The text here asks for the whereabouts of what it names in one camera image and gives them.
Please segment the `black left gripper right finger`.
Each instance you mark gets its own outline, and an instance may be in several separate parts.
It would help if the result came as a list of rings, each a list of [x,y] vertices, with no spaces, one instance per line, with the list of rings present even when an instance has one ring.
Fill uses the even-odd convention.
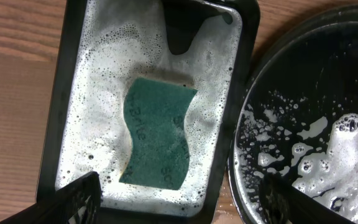
[[[260,181],[259,200],[268,223],[353,224],[275,174]]]

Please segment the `green and yellow sponge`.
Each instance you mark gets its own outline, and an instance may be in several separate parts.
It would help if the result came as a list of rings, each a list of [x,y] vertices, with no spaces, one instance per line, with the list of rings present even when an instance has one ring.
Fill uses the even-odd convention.
[[[181,187],[190,163],[184,121],[196,93],[146,78],[133,82],[124,100],[132,152],[120,182],[168,190]]]

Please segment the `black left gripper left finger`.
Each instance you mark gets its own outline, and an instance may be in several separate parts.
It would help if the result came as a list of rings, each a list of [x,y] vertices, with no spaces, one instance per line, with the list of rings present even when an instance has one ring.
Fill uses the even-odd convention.
[[[99,174],[92,171],[0,224],[95,224],[100,206]]]

